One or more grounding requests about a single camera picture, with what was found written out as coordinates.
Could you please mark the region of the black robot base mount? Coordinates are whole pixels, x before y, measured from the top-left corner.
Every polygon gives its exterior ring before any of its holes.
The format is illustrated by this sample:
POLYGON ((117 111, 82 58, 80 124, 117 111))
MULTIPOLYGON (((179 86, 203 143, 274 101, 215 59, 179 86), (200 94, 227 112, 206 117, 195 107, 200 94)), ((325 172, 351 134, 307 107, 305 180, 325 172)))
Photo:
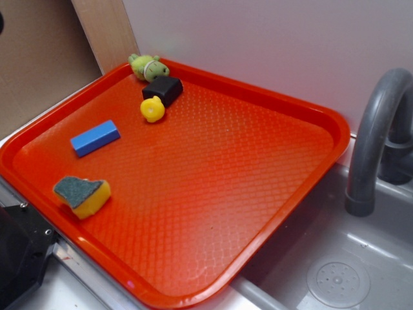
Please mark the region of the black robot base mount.
POLYGON ((13 309, 41 287, 56 238, 32 205, 1 207, 1 309, 13 309))

